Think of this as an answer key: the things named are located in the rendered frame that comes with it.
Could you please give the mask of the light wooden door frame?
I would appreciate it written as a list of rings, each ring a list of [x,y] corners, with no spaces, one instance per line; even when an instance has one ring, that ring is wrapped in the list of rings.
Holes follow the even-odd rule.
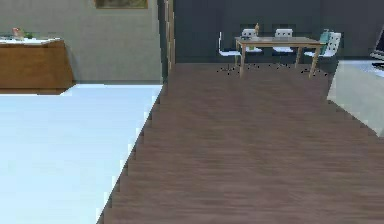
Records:
[[[168,72],[175,65],[174,0],[164,0]]]

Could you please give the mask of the pink and green small plant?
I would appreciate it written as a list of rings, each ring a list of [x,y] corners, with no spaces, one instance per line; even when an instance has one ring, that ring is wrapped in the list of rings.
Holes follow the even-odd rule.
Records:
[[[16,40],[24,40],[25,38],[27,39],[32,39],[33,35],[30,32],[24,31],[22,28],[13,28],[12,29],[13,36]]]

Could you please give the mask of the dark laptop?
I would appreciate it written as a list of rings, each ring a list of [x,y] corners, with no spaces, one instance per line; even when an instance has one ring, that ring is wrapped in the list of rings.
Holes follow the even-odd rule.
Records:
[[[382,26],[375,47],[370,53],[370,56],[372,58],[377,59],[377,62],[374,62],[373,66],[378,69],[384,70],[384,25]]]

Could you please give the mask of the white dining chair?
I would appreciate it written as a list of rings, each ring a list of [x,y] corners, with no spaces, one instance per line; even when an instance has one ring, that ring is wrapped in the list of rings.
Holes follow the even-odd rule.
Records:
[[[293,35],[292,29],[277,29],[275,31],[276,37],[291,37]],[[274,47],[274,51],[280,53],[292,53],[293,49],[291,47]]]
[[[341,40],[341,34],[338,32],[330,32],[330,39],[323,55],[319,53],[320,57],[333,57],[337,51]]]
[[[234,58],[234,65],[238,65],[238,57],[241,56],[241,53],[238,50],[229,50],[224,51],[222,49],[222,32],[219,32],[219,38],[218,38],[218,52],[223,57],[233,57]]]
[[[244,29],[242,31],[242,34],[241,34],[241,37],[244,40],[251,39],[251,38],[256,37],[256,36],[257,36],[257,34],[256,34],[256,31],[254,29]],[[260,53],[261,49],[257,48],[257,47],[253,47],[253,46],[251,46],[251,47],[247,46],[246,51],[250,52],[250,53]]]

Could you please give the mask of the teal bag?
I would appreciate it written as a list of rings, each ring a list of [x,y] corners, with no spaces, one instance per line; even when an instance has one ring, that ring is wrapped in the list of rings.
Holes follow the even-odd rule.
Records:
[[[329,39],[330,39],[330,32],[328,29],[325,29],[323,31],[323,33],[321,34],[320,39],[319,39],[319,41],[322,43],[322,47],[320,50],[321,55],[323,55],[325,53]]]

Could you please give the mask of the framed wall picture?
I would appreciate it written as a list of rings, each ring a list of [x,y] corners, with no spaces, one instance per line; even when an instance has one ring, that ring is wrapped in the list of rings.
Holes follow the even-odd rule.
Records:
[[[147,9],[148,0],[94,0],[98,9]]]

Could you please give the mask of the brown wooden counter cabinet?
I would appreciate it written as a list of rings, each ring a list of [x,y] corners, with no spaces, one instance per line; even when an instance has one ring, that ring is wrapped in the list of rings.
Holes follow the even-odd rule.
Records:
[[[74,85],[63,40],[0,42],[0,94],[59,95]]]

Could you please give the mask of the light wooden dining table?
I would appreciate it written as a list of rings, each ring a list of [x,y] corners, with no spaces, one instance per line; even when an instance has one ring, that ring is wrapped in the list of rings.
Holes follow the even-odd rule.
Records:
[[[295,66],[298,66],[303,48],[314,49],[315,53],[312,58],[312,64],[308,77],[311,78],[315,74],[316,65],[320,55],[320,50],[324,43],[313,40],[307,37],[257,37],[249,40],[243,40],[241,37],[235,38],[236,49],[241,50],[240,72],[243,72],[245,67],[246,48],[247,47],[294,47],[298,49],[296,55]]]

